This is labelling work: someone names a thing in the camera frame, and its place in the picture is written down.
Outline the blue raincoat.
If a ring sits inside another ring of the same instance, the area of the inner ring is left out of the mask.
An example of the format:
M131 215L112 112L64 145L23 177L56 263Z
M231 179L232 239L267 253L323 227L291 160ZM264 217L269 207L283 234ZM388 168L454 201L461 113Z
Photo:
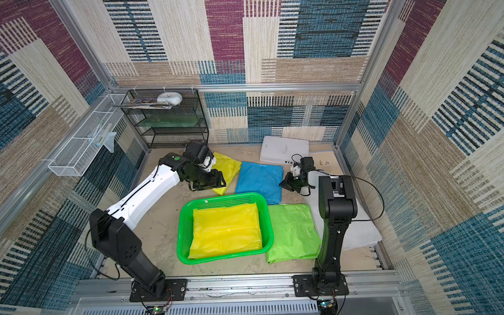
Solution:
M243 162L238 177L235 193L256 192L262 195L269 205L280 204L283 168L279 165L255 164Z

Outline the small yellow raincoat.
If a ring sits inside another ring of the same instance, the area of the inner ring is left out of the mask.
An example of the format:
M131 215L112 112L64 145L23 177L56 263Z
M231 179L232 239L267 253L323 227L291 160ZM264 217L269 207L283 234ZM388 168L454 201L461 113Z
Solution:
M226 186L222 188L214 188L213 191L220 196L223 196L227 191L228 186L231 184L235 176L240 172L242 162L234 160L228 156L220 154L218 152L214 153L215 158L217 159L213 169L221 171L226 181Z

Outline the green perforated plastic basket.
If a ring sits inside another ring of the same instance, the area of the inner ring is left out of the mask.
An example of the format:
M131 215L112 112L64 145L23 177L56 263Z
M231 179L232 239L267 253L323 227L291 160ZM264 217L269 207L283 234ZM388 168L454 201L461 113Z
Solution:
M205 259L188 258L190 246L193 240L193 211L195 209L233 207L246 203L255 203L258 207L259 224L263 242L262 249ZM200 263L208 263L221 259L231 259L236 257L263 254L266 253L274 243L274 232L270 220L268 204L266 202L266 199L262 195L255 192L193 200L187 203L181 209L178 226L179 231L177 240L177 256L178 259L186 265L197 265Z

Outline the large yellow raincoat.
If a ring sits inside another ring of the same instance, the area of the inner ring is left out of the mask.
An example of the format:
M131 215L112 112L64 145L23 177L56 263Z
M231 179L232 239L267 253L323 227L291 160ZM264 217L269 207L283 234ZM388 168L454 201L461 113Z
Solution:
M205 259L262 249L259 210L255 203L195 209L189 259Z

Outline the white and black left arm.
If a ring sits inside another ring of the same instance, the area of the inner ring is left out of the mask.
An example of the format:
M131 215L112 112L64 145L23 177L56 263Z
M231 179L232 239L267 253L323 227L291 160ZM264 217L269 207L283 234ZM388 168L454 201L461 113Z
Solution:
M168 153L153 172L122 200L89 218L91 243L105 257L133 278L137 291L158 301L167 294L165 274L143 252L133 232L150 208L180 182L193 191L227 185L223 173L214 168L217 157L201 142L190 142L183 154Z

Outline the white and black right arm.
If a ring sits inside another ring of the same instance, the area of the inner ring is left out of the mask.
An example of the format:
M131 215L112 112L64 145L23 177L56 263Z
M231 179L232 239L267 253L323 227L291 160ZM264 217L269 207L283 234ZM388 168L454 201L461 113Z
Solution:
M312 274L293 277L295 295L312 300L320 296L348 295L341 272L341 252L345 233L358 214L352 177L328 175L315 168L312 157L301 156L280 187L296 192L312 202L314 216L322 220L322 245Z

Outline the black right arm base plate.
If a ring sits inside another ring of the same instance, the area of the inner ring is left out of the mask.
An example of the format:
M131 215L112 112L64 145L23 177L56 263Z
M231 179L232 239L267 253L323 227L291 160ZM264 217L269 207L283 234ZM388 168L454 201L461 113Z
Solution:
M344 274L340 275L339 283L316 282L311 274L296 274L291 277L296 297L344 296L349 294L349 288Z

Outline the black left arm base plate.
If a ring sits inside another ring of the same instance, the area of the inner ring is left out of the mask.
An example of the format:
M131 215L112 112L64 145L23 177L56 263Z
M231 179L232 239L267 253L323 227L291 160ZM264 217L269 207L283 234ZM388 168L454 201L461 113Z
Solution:
M136 280L132 282L131 303L155 302L155 301L183 301L186 294L188 280L165 278L157 281L156 284L147 288Z

